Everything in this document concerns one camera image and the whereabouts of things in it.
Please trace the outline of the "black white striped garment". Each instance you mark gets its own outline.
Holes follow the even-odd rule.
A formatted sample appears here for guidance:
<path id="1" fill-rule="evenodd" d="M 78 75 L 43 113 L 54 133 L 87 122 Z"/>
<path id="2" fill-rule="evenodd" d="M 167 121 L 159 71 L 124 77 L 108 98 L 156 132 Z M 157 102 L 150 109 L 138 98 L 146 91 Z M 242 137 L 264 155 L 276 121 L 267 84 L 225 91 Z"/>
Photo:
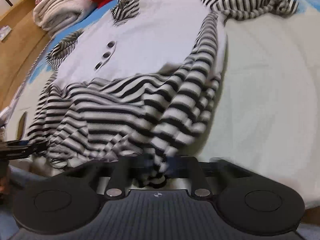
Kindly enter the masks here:
<path id="1" fill-rule="evenodd" d="M 207 128 L 226 53 L 228 19 L 293 15 L 297 0 L 118 0 L 47 55 L 53 74 L 28 130 L 66 170 L 146 155 L 137 184 L 166 183 L 168 159 Z"/>

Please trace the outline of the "blue white patterned bedspread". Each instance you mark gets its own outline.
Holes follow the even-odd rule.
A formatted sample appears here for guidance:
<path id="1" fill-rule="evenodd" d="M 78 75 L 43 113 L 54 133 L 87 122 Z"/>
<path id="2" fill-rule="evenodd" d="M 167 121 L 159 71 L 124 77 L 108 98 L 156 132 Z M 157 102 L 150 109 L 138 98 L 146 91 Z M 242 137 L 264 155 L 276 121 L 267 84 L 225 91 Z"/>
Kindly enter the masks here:
<path id="1" fill-rule="evenodd" d="M 229 20 L 217 109 L 187 150 L 221 157 L 297 190 L 319 205 L 319 0 L 284 19 Z"/>

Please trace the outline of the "beige folded fleece garment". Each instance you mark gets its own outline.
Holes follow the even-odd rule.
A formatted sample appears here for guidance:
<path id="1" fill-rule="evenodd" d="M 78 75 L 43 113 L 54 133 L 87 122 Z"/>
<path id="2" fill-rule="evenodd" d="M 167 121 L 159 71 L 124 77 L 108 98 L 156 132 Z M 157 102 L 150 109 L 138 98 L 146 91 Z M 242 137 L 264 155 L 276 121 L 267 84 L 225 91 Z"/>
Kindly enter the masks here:
<path id="1" fill-rule="evenodd" d="M 92 0 L 38 0 L 34 23 L 51 37 L 84 20 L 96 7 Z"/>

